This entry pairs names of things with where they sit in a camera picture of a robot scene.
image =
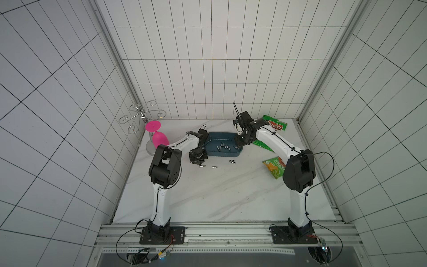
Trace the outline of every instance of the dark blue plastic tray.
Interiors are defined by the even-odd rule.
[[[236,141],[234,141],[234,137],[236,135],[237,133],[234,132],[209,132],[208,139],[203,145],[208,156],[237,157],[240,152],[242,152],[243,148],[235,148]],[[230,150],[221,147],[221,152],[219,152],[216,147],[219,147],[221,143],[229,146]]]

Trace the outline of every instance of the white marble table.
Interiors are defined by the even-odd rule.
[[[304,148],[292,120],[283,137]],[[162,120],[161,132],[171,143],[187,131],[197,132],[207,124],[208,132],[234,132],[232,120]],[[117,208],[114,223],[136,223],[148,219],[152,213],[153,186],[148,175],[151,164],[145,145],[145,134],[136,156],[129,179]],[[255,145],[244,146],[241,154],[233,158],[209,157],[199,168],[191,164],[188,154],[182,156],[182,176],[170,193],[171,220],[175,222],[200,221],[260,221],[287,220],[290,214],[290,191],[282,179],[274,179],[263,160],[276,157],[273,152]],[[321,186],[310,191],[307,203],[313,220],[333,220],[332,209]]]

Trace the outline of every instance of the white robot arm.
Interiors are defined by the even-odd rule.
[[[304,237],[311,229],[311,221],[305,211],[306,192],[313,185],[316,176],[314,157],[310,150],[301,150],[279,136],[264,119],[253,120],[248,112],[242,112],[233,122],[239,124],[242,132],[236,135],[238,147],[260,140],[268,145],[287,165],[283,174],[283,181],[291,190],[291,214],[288,219],[289,233],[294,239]],[[170,230],[169,202],[167,191],[175,185],[181,169],[182,153],[189,153],[190,161],[200,165],[207,159],[203,150],[208,132],[200,129],[198,133],[188,132],[187,136],[168,146],[159,145],[149,175],[154,185],[153,214],[148,222],[149,232],[164,241]]]

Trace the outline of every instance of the snack package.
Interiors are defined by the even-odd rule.
[[[287,123],[284,123],[282,121],[279,121],[279,120],[272,118],[270,116],[267,116],[267,115],[264,115],[263,119],[265,119],[276,132],[277,131],[284,131],[286,129],[286,125],[288,125]],[[263,142],[261,142],[259,140],[255,140],[252,143],[256,144],[257,146],[260,146],[262,148],[265,148],[267,150],[273,151],[266,144],[264,144]]]
[[[263,161],[263,163],[267,166],[268,170],[271,172],[274,178],[277,179],[283,176],[283,172],[285,172],[286,164],[283,163],[280,157],[267,159]]]

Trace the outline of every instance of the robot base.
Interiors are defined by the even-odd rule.
[[[289,233],[289,226],[272,226],[270,228],[273,237],[273,244],[317,244],[317,238],[303,236],[293,239]],[[310,226],[307,235],[314,234],[313,227]]]
[[[175,245],[182,245],[185,237],[185,227],[171,226],[169,235],[166,240],[162,240],[161,237],[155,235],[148,229],[148,226],[142,228],[141,238],[139,244],[141,245],[169,245],[172,239],[172,235],[175,237]]]

